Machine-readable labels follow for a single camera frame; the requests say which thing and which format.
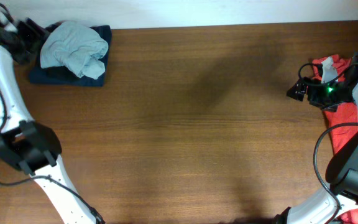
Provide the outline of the light blue t-shirt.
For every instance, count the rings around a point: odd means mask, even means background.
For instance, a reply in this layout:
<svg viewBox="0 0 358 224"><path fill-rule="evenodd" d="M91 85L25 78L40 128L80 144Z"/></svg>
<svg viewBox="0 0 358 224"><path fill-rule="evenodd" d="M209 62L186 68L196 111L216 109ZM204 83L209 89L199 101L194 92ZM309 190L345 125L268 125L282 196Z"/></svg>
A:
<svg viewBox="0 0 358 224"><path fill-rule="evenodd" d="M66 67L78 78L98 79L106 70L101 58L108 43L92 28L73 21L61 23L40 51L42 68Z"/></svg>

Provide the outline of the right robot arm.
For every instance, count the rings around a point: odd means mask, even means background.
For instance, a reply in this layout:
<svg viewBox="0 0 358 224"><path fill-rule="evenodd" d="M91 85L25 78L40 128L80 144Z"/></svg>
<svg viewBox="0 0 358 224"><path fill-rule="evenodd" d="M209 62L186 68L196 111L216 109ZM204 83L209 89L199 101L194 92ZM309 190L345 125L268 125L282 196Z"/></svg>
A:
<svg viewBox="0 0 358 224"><path fill-rule="evenodd" d="M321 141L331 131L353 126L357 132L335 153L324 177L319 173L317 161L313 161L321 188L302 204L276 215L273 223L336 223L337 217L358 208L358 52L343 72L337 72L330 57L314 67L318 77L299 77L287 96L298 101L307 99L311 105L330 112L335 112L343 103L353 103L357 107L357 121L335 124L325 130L313 154L317 155Z"/></svg>

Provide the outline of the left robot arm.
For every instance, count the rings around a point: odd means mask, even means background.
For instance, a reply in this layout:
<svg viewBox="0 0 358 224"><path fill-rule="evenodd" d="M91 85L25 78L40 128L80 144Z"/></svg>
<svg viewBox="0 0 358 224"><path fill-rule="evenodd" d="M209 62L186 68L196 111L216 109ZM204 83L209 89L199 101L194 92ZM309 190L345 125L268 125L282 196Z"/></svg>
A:
<svg viewBox="0 0 358 224"><path fill-rule="evenodd" d="M28 175L45 192L67 224L103 224L104 219L77 192L61 156L55 132L30 115L16 82L15 53L0 45L0 159Z"/></svg>

